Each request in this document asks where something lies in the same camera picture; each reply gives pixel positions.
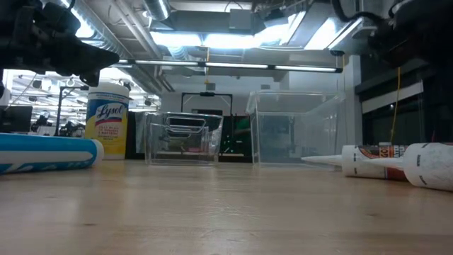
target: table surface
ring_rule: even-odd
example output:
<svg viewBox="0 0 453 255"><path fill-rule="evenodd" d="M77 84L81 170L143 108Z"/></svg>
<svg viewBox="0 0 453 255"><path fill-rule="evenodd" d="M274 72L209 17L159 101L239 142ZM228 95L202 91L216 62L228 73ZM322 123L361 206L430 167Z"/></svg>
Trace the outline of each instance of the table surface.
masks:
<svg viewBox="0 0 453 255"><path fill-rule="evenodd" d="M0 176L0 254L452 254L453 193L338 172L145 166Z"/></svg>

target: clear acrylic enclosure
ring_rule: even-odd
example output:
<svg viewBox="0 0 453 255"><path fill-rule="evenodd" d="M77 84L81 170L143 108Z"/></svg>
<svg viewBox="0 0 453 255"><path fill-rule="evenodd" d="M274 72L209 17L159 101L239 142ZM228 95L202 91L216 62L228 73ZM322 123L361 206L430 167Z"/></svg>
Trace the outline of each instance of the clear acrylic enclosure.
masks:
<svg viewBox="0 0 453 255"><path fill-rule="evenodd" d="M342 94L333 93L252 92L247 112L253 164L317 168L301 158L340 154L337 130L343 100Z"/></svg>
<svg viewBox="0 0 453 255"><path fill-rule="evenodd" d="M189 113L145 115L147 164L213 165L219 161L223 117Z"/></svg>

